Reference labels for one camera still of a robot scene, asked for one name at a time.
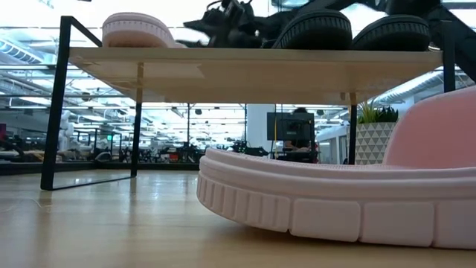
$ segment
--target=person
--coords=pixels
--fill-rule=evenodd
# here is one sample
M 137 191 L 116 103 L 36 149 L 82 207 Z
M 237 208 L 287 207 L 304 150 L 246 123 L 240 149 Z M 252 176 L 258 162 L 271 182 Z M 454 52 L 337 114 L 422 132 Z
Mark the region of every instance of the person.
M 307 109 L 300 107 L 294 110 L 293 113 L 307 113 Z M 285 141 L 284 142 L 284 150 L 289 150 L 291 151 L 310 151 L 311 150 L 311 141 L 309 140 L 302 140 L 302 139 L 297 139 L 294 141 Z

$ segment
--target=shelf leg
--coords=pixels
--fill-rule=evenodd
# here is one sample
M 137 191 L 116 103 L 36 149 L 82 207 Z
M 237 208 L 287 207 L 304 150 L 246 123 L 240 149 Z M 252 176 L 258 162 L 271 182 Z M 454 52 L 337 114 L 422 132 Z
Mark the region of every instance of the shelf leg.
M 57 161 L 58 135 L 62 114 L 62 102 L 65 96 L 66 73 L 68 71 L 69 42 L 71 39 L 71 18 L 62 16 L 59 25 L 59 47 L 57 68 L 54 73 L 53 92 L 51 93 L 51 107 L 46 134 L 45 155 L 42 165 L 42 178 L 40 188 L 52 191 L 54 168 Z
M 443 34 L 443 90 L 445 93 L 456 90 L 453 29 L 452 21 L 441 21 L 441 33 Z
M 139 161 L 139 138 L 141 135 L 141 117 L 142 117 L 142 80 L 144 78 L 144 63 L 137 66 L 137 89 L 135 93 L 135 120 L 134 120 L 134 138 L 132 140 L 131 156 L 131 177 L 137 176 Z
M 356 164 L 356 136 L 357 136 L 357 104 L 355 94 L 350 95 L 350 133 L 349 133 L 349 165 Z

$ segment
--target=white rubber sole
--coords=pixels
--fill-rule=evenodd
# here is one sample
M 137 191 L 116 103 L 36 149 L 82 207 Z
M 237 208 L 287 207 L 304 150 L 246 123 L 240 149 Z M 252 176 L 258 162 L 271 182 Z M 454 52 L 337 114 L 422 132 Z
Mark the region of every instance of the white rubber sole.
M 292 167 L 303 172 L 290 175 Z M 310 170 L 314 177 L 306 176 Z M 347 179 L 319 176 L 342 171 Z M 207 150 L 197 197 L 229 220 L 299 237 L 476 249 L 475 174 L 476 168 L 339 169 Z
M 159 19 L 141 13 L 116 13 L 103 23 L 103 46 L 183 48 Z

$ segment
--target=ceiling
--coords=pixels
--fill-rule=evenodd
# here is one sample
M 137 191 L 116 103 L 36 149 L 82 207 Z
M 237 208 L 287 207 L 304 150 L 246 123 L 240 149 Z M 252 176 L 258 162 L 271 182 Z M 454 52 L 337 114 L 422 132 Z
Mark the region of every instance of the ceiling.
M 196 31 L 183 28 L 182 23 L 199 19 L 210 0 L 93 0 L 92 2 L 77 0 L 15 0 L 7 1 L 0 9 L 0 94 L 3 95 L 41 95 L 40 98 L 1 98 L 3 106 L 14 106 L 17 109 L 31 109 L 37 112 L 49 104 L 48 96 L 53 86 L 54 64 L 59 36 L 59 22 L 62 15 L 74 16 L 94 35 L 101 39 L 103 21 L 117 12 L 139 12 L 159 18 L 170 27 L 176 39 L 207 42 L 208 38 Z M 269 16 L 278 10 L 270 1 L 255 0 L 253 2 L 256 16 Z M 350 19 L 354 36 L 365 26 L 382 18 L 385 14 L 373 11 L 363 5 L 354 4 L 342 12 Z M 467 25 L 476 27 L 476 11 L 453 10 Z M 94 46 L 81 33 L 73 31 L 71 46 Z M 40 66 L 29 66 L 35 63 Z M 472 83 L 463 75 L 464 83 Z M 408 83 L 381 96 L 391 96 L 389 103 L 401 103 L 402 92 L 414 90 L 419 86 L 418 98 L 442 91 L 440 84 L 432 84 L 424 90 L 420 83 Z M 92 126 L 99 126 L 104 131 L 114 130 L 124 134 L 132 131 L 135 102 L 122 96 L 106 84 L 95 80 L 86 73 L 70 66 L 64 106 L 71 111 L 71 120 L 75 128 L 94 131 Z M 284 111 L 291 111 L 297 105 L 283 105 Z M 312 111 L 323 110 L 323 115 L 316 119 L 347 119 L 348 113 L 343 107 L 314 106 Z M 191 104 L 190 135 L 193 138 L 242 138 L 244 133 L 244 104 Z M 143 136 L 157 136 L 173 141 L 186 141 L 187 104 L 185 103 L 148 103 L 144 104 Z

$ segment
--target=black metal frame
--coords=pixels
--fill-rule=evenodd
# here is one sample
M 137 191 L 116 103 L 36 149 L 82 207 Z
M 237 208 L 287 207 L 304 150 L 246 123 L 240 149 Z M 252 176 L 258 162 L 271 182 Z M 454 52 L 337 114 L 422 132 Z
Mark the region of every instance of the black metal frame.
M 45 157 L 43 159 L 42 165 L 42 176 L 40 182 L 40 188 L 42 190 L 54 191 L 59 189 L 73 188 L 84 185 L 93 185 L 102 182 L 114 182 L 121 179 L 130 179 L 131 177 L 117 178 L 117 179 L 107 179 L 100 180 L 96 182 L 87 182 L 77 185 L 68 185 L 55 188 L 53 186 L 54 181 L 54 172 L 56 170 L 56 157 L 57 157 L 57 148 L 58 148 L 58 135 L 60 134 L 60 121 L 62 114 L 62 103 L 65 96 L 65 85 L 66 85 L 66 75 L 68 71 L 68 60 L 69 60 L 69 49 L 71 41 L 71 28 L 75 27 L 79 32 L 84 36 L 88 37 L 95 45 L 98 47 L 103 46 L 103 43 L 86 27 L 81 25 L 73 16 L 62 16 L 61 22 L 59 25 L 59 46 L 58 46 L 58 58 L 57 65 L 54 74 L 54 84 L 53 84 L 53 93 L 51 95 L 51 108 L 50 108 L 50 117 L 48 121 L 48 131 L 46 134 L 46 148 L 45 148 Z M 139 118 L 139 127 L 137 133 L 140 131 L 140 118 L 141 118 L 141 104 L 138 103 L 136 106 L 136 121 Z M 138 155 L 138 144 L 137 150 L 132 152 L 132 155 Z
M 455 38 L 454 23 L 451 21 L 441 21 L 441 34 L 443 38 L 443 77 L 445 92 L 455 90 L 454 64 L 455 64 Z M 83 184 L 63 186 L 55 188 L 53 186 L 54 171 L 56 165 L 58 135 L 60 132 L 60 121 L 62 114 L 62 102 L 65 96 L 66 73 L 68 69 L 69 49 L 71 40 L 71 27 L 75 27 L 83 35 L 88 37 L 95 45 L 101 47 L 102 42 L 96 38 L 90 31 L 81 25 L 73 16 L 62 16 L 59 27 L 59 49 L 57 65 L 54 77 L 53 93 L 51 96 L 51 113 L 48 122 L 48 132 L 46 136 L 45 158 L 42 165 L 41 189 L 42 190 L 59 190 L 73 188 L 84 185 L 93 185 L 102 182 L 114 182 L 122 179 L 130 179 L 137 176 L 138 157 L 139 157 L 139 136 L 141 132 L 141 116 L 142 116 L 142 88 L 137 89 L 138 99 L 135 105 L 135 123 L 134 138 L 132 143 L 132 159 L 131 159 L 131 176 L 118 179 L 107 179 L 96 182 L 87 182 Z M 144 64 L 138 65 L 138 82 L 141 83 L 141 75 L 143 73 Z M 187 125 L 187 141 L 190 141 L 190 104 L 188 104 L 188 125 Z M 353 103 L 350 108 L 350 143 L 349 143 L 349 165 L 354 165 L 356 160 L 356 129 L 357 129 L 357 105 Z

